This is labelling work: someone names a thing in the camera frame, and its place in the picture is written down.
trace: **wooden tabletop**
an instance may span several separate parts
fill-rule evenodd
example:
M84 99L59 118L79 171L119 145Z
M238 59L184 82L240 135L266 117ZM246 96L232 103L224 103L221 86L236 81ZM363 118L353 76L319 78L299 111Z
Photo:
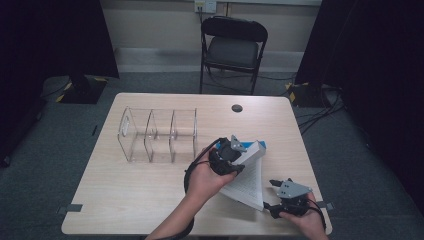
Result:
M239 104L241 112L232 106ZM106 118L72 204L65 234L147 235L177 206L184 196L186 163L129 163L117 134L125 108L197 109L200 149L219 137L236 135L240 141L263 140L264 201L279 203L269 180L287 180L309 186L317 201L322 196L299 132L290 102L283 97L120 93ZM327 234L332 225L326 210ZM269 212L257 211L218 193L196 215L191 235L297 235L298 229Z

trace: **transparent file holder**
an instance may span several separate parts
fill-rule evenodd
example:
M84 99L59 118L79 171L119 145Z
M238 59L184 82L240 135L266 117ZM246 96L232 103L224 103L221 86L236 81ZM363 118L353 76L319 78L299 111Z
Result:
M196 112L127 107L118 140L128 162L192 162L197 154Z

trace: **person's hand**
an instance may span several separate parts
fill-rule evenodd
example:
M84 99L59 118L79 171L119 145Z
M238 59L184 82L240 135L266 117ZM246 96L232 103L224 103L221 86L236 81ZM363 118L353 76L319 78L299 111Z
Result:
M194 197L205 203L213 197L219 190L227 183L234 180L237 172L220 176L216 174L209 166L209 153L214 150L213 148L205 153L199 160L199 164L194 168L191 173L187 197Z
M311 201L316 202L313 193L308 193L308 198ZM313 203L309 203L310 207L316 208ZM298 217L286 212L280 212L280 217L285 218L294 224L296 224L300 231L311 240L327 240L328 236L325 234L324 228L322 227L321 216L313 210L308 210L303 216Z

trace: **open booklet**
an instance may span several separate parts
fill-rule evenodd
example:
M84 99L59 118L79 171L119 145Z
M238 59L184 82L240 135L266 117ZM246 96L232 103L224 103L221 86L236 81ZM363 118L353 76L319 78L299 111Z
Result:
M262 198L262 157L265 147L258 141L252 143L247 152L233 164L244 164L243 171L232 181L225 185L220 192L236 201L242 202L259 211L263 210Z

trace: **chair seat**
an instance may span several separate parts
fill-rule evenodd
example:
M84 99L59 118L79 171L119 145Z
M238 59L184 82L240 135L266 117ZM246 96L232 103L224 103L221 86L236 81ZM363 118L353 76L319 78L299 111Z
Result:
M214 37L209 45L206 63L254 69L259 46L256 42Z

